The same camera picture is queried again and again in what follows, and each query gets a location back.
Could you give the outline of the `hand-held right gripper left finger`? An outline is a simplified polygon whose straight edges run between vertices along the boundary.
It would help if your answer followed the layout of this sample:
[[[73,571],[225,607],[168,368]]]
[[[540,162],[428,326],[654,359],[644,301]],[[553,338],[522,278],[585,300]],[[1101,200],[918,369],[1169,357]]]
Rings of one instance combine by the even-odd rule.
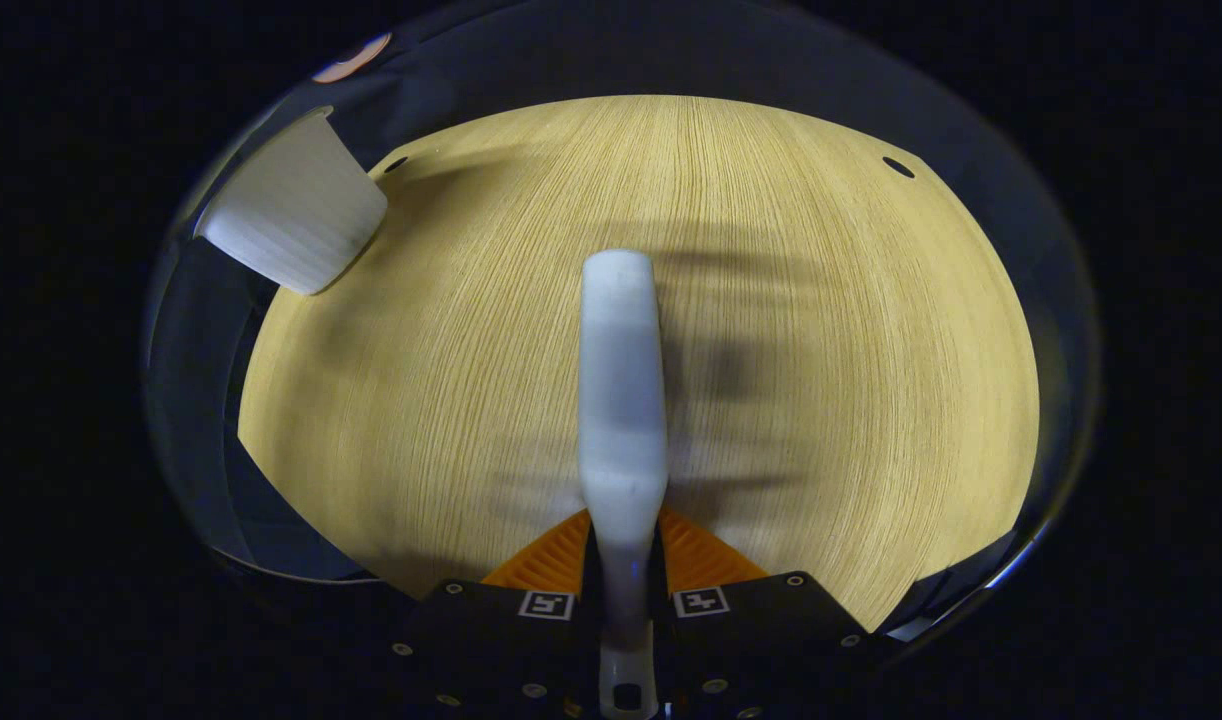
[[[599,571],[582,510],[486,577],[439,582],[391,645],[407,700],[426,719],[596,719]]]

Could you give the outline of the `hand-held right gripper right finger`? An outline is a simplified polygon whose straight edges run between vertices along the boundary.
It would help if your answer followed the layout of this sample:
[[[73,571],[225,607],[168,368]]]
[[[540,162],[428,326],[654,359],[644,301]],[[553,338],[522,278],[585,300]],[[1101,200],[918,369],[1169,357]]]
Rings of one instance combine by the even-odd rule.
[[[771,573],[664,509],[668,719],[862,719],[866,630],[804,570]]]

